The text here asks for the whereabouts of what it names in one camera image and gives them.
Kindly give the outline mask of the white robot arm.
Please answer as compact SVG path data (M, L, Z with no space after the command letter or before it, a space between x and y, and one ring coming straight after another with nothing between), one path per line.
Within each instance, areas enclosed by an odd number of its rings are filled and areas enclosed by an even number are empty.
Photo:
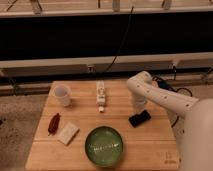
M213 98L199 99L155 87L142 71L127 80L136 97L143 97L185 119L178 171L213 171Z

